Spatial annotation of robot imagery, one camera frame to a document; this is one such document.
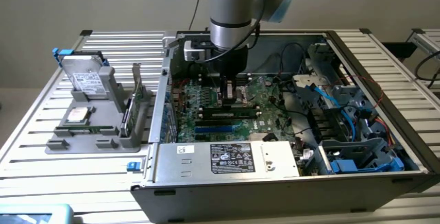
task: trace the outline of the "warning label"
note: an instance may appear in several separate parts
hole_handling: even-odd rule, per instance
[[[210,144],[210,171],[214,174],[253,173],[250,143]]]
[[[73,73],[73,78],[83,94],[105,94],[97,73]]]

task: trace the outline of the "metal slotted surface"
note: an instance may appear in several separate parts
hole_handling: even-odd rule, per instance
[[[115,79],[129,87],[133,84],[130,64],[142,63],[142,81],[154,90],[155,65],[161,65],[161,32],[99,32],[79,42],[82,49],[101,50],[115,68]],[[399,69],[386,54],[378,53],[371,38],[358,32],[341,31],[339,36],[366,70],[382,85],[387,96],[401,107],[419,129],[431,129],[427,123],[440,117],[431,104],[410,83],[402,80]],[[378,61],[386,67],[367,64]],[[75,223],[149,223],[126,187],[139,175],[126,174],[125,166],[139,161],[147,153],[46,155],[43,145],[53,127],[71,101],[70,85],[57,70],[15,131],[0,151],[0,204],[67,203]],[[435,132],[421,136],[440,156]],[[302,216],[221,223],[440,223],[440,185],[421,194],[406,194],[373,213]]]
[[[421,29],[423,33],[411,33],[407,41],[415,44],[415,46],[425,52],[426,55],[440,50],[440,29]],[[435,81],[430,87],[430,91],[440,95],[440,83]]]
[[[337,32],[371,79],[409,121],[431,151],[440,157],[440,109],[429,90],[378,44],[371,35],[358,30]]]

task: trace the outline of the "blue cable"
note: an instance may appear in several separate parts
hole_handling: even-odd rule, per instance
[[[333,98],[333,97],[329,97],[318,88],[314,88],[314,91],[325,98],[325,99],[327,99],[329,101],[331,101],[333,103],[334,103],[334,105],[335,105],[335,107],[337,108],[341,108],[341,106],[339,106],[339,104],[338,104],[338,102],[337,102],[337,100]],[[343,109],[341,109],[341,114],[342,114],[342,116],[345,117],[345,119],[346,119],[346,121],[347,121],[347,123],[349,123],[349,127],[350,127],[350,131],[351,131],[351,133],[353,133],[353,135],[350,136],[350,141],[353,142],[354,141],[354,131],[355,131],[355,129],[354,129],[354,124],[353,124],[353,121],[350,120],[350,118],[349,118],[349,116],[347,116],[347,114],[346,114],[346,112],[343,111]]]

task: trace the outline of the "robotic arm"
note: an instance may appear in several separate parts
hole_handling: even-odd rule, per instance
[[[247,37],[259,21],[281,22],[291,0],[210,0],[210,43],[185,42],[185,60],[211,63],[219,74],[222,104],[235,101],[235,75],[247,63]]]

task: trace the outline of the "barcode sticker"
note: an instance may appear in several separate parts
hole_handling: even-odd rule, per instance
[[[105,94],[103,85],[97,73],[73,73],[73,78],[83,94]]]

